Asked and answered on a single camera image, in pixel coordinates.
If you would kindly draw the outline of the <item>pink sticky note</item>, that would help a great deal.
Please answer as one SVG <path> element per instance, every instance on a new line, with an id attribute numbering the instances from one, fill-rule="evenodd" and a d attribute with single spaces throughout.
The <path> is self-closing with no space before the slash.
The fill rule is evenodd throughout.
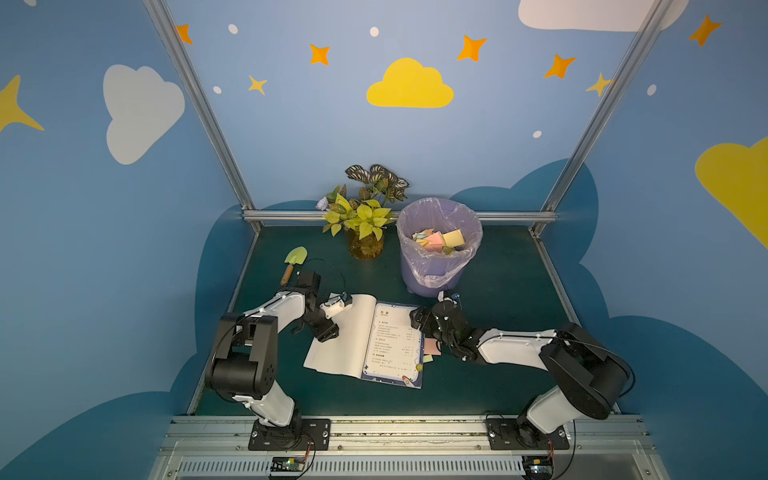
<path id="1" fill-rule="evenodd" d="M 441 354 L 439 342 L 434 338 L 425 338 L 423 352 L 424 355 L 439 356 Z"/>

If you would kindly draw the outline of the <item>book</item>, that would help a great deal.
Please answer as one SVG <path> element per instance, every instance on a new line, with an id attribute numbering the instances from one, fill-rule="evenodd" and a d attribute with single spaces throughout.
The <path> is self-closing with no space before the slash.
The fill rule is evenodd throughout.
<path id="1" fill-rule="evenodd" d="M 410 324 L 410 312 L 418 307 L 380 302 L 368 294 L 352 298 L 352 306 L 332 318 L 339 336 L 326 342 L 313 340 L 303 366 L 324 374 L 421 388 L 424 335 Z"/>

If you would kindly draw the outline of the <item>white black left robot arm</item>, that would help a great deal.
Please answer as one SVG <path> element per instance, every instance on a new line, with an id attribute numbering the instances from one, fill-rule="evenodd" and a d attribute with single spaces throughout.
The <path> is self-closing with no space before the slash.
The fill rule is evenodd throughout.
<path id="1" fill-rule="evenodd" d="M 277 383 L 279 333 L 299 321 L 320 342 L 339 336 L 333 314 L 318 300 L 320 281 L 317 273 L 302 272 L 296 285 L 261 306 L 219 321 L 205 385 L 242 404 L 265 427 L 288 428 L 296 415 L 295 401 Z"/>

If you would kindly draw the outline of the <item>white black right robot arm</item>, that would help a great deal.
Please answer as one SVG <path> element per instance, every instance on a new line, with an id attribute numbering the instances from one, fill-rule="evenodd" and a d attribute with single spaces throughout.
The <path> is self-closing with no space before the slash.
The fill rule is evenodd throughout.
<path id="1" fill-rule="evenodd" d="M 417 308 L 410 322 L 464 362 L 520 365 L 550 375 L 555 386 L 532 399 L 512 427 L 528 448 L 578 418 L 607 419 L 635 382 L 631 366 L 576 323 L 541 332 L 483 330 L 469 324 L 455 297 Z"/>

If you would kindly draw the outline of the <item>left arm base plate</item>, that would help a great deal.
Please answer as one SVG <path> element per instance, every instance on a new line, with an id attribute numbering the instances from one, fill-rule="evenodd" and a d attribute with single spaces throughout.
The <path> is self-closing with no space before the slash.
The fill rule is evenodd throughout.
<path id="1" fill-rule="evenodd" d="M 288 426 L 275 427 L 255 421 L 249 451 L 327 451 L 332 422 L 328 418 L 296 418 Z"/>

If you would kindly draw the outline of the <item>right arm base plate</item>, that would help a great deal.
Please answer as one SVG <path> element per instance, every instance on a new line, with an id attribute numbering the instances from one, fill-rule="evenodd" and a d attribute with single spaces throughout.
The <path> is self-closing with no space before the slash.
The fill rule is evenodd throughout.
<path id="1" fill-rule="evenodd" d="M 520 424 L 516 418 L 502 416 L 486 417 L 484 420 L 487 437 L 492 450 L 569 450 L 571 448 L 563 427 L 546 434 L 532 424 Z"/>

